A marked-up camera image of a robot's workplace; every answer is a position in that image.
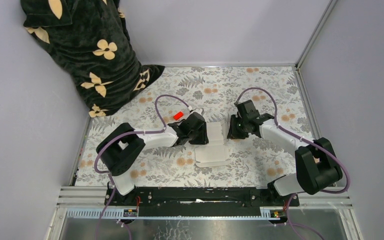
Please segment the white cardboard paper box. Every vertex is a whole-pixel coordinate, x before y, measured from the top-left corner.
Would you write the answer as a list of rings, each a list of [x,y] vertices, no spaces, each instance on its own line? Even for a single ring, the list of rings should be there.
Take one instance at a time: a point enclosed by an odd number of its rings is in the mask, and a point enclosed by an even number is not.
[[[195,148],[195,164],[199,168],[227,166],[231,162],[227,146],[227,123],[208,122],[206,129],[208,143]]]

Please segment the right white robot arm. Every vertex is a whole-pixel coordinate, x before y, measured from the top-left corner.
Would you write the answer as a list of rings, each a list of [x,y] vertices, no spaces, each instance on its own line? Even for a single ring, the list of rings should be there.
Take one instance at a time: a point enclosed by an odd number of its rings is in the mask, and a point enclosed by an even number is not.
[[[246,139],[249,135],[270,141],[295,158],[295,173],[268,183],[267,201],[281,205],[288,195],[305,192],[314,195],[343,178],[340,165],[334,160],[331,143],[322,137],[313,142],[278,125],[269,113],[261,114],[252,100],[236,103],[237,113],[231,115],[228,139]]]

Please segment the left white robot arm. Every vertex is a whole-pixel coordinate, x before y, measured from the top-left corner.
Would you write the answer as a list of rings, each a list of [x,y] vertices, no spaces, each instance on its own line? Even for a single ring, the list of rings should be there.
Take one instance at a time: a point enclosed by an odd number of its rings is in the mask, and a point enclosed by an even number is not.
[[[172,148],[191,145],[206,145],[207,123],[198,112],[193,111],[186,119],[170,123],[161,130],[133,128],[129,123],[118,126],[97,147],[97,159],[109,171],[116,188],[116,199],[124,206],[135,200],[135,184],[129,169],[142,151],[156,148]]]

